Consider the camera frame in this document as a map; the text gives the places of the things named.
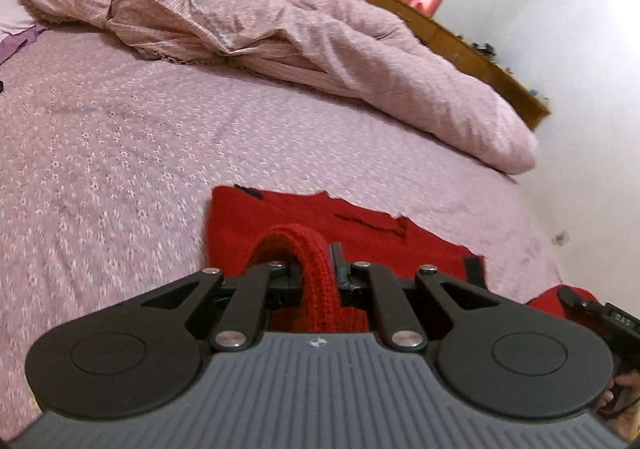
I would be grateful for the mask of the right hand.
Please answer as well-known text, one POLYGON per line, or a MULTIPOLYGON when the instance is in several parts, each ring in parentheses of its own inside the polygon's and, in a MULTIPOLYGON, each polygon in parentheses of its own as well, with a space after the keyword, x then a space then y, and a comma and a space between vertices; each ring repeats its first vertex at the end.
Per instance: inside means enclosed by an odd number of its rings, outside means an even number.
POLYGON ((622 401, 616 408, 616 414, 606 424, 626 441, 634 441, 639 437, 639 389, 640 375, 637 370, 617 375, 608 382, 608 389, 598 404, 598 410, 602 411, 612 401, 622 401))

